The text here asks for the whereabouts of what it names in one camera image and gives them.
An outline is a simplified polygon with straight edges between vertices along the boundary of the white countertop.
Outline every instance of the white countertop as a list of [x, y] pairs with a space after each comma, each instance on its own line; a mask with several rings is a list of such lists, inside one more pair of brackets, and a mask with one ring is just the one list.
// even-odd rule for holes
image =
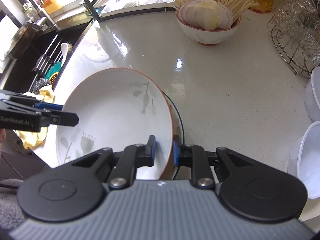
[[[289, 147], [311, 120], [303, 102], [307, 80], [278, 55], [266, 24], [271, 14], [247, 11], [230, 40], [204, 47], [180, 29], [174, 12], [95, 22], [55, 89], [57, 104], [86, 77], [110, 67], [131, 67], [152, 78], [177, 106], [187, 143], [214, 151], [226, 146], [286, 171]], [[56, 127], [35, 153], [58, 166]], [[301, 220], [320, 215], [308, 200]]]

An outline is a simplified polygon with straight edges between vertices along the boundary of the ceramic bowl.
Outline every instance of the ceramic bowl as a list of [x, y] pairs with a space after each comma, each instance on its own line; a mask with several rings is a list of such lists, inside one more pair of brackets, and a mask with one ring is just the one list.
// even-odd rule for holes
[[136, 178], [159, 179], [169, 166], [173, 140], [170, 108], [162, 91], [146, 75], [128, 68], [99, 71], [77, 86], [63, 111], [76, 113], [79, 124], [57, 128], [60, 164], [104, 147], [118, 152], [128, 145], [146, 144], [149, 135], [155, 135], [155, 164], [139, 168]]
[[183, 32], [188, 35], [190, 38], [195, 40], [204, 46], [214, 46], [218, 43], [226, 41], [229, 39], [238, 29], [239, 23], [241, 21], [241, 17], [239, 17], [231, 26], [231, 29], [221, 30], [221, 31], [205, 31], [195, 27], [191, 27], [183, 22], [181, 22], [178, 18], [178, 10], [176, 10], [176, 18], [177, 21], [183, 30]]

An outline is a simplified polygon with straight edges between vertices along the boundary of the yellow cloth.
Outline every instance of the yellow cloth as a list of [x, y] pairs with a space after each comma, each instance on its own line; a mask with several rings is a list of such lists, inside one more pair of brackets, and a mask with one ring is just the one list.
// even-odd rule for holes
[[[54, 102], [54, 92], [52, 90], [52, 85], [45, 86], [39, 90], [39, 95], [35, 95], [30, 92], [24, 93], [24, 95], [35, 97], [38, 100], [44, 101], [46, 103], [53, 103]], [[14, 132], [18, 135], [18, 137], [23, 142], [23, 147], [25, 149], [30, 148], [33, 150], [35, 147], [40, 145], [47, 136], [47, 127], [41, 127], [39, 133], [37, 132], [26, 132], [26, 131], [17, 131]]]

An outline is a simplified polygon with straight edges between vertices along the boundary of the gray towel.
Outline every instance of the gray towel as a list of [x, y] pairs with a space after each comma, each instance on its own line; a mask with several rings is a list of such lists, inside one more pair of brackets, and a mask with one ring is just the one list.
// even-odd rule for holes
[[[19, 186], [22, 182], [19, 179], [6, 179], [0, 183]], [[7, 232], [15, 229], [26, 219], [16, 195], [16, 189], [0, 187], [0, 227]]]

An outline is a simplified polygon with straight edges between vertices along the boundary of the metal screw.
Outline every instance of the metal screw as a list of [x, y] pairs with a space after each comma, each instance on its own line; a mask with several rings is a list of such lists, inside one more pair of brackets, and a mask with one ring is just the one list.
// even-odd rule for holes
[[115, 178], [110, 181], [110, 184], [114, 187], [122, 187], [127, 181], [124, 178]]
[[198, 180], [198, 184], [202, 187], [211, 186], [213, 184], [213, 180], [210, 178], [201, 178]]

